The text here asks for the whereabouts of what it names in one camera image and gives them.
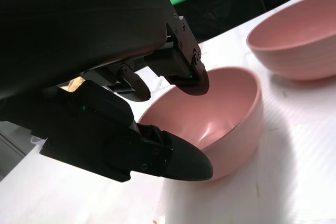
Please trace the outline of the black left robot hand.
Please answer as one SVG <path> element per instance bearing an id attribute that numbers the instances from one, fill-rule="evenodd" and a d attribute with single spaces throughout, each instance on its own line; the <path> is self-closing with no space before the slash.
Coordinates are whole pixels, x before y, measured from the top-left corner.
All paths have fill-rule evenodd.
<path id="1" fill-rule="evenodd" d="M 1 0 L 1 120 L 44 139 L 42 155 L 119 182 L 211 179 L 201 150 L 134 120 L 129 101 L 151 97 L 139 58 L 186 94 L 209 89 L 170 0 Z"/>

